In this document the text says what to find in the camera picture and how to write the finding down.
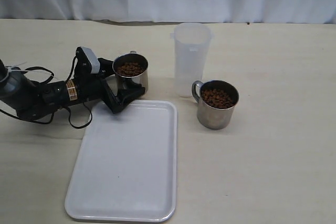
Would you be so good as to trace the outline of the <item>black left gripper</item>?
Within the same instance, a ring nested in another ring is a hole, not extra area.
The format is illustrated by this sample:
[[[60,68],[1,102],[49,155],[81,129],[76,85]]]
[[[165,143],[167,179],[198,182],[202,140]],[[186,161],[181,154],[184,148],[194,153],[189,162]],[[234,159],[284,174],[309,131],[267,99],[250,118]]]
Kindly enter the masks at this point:
[[[101,100],[112,113],[120,113],[132,101],[145,94],[145,87],[139,83],[126,83],[123,88],[118,89],[118,95],[112,92],[106,78],[115,74],[113,61],[98,58],[99,72],[91,74],[90,63],[80,47],[76,49],[75,58],[77,63],[74,76],[65,85],[66,96],[62,102],[64,108],[86,101]]]

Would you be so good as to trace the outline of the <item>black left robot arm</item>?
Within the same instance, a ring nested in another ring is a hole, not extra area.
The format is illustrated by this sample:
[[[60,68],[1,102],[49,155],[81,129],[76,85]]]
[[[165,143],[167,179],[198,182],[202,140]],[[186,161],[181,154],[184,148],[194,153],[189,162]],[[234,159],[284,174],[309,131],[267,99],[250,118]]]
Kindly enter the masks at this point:
[[[101,100],[117,114],[148,90],[148,60],[136,53],[114,61],[98,58],[91,49],[78,47],[65,81],[53,82],[54,73],[45,81],[28,79],[30,71],[44,70],[1,64],[1,101],[16,111],[17,120],[41,124],[41,118],[60,109],[88,101]]]

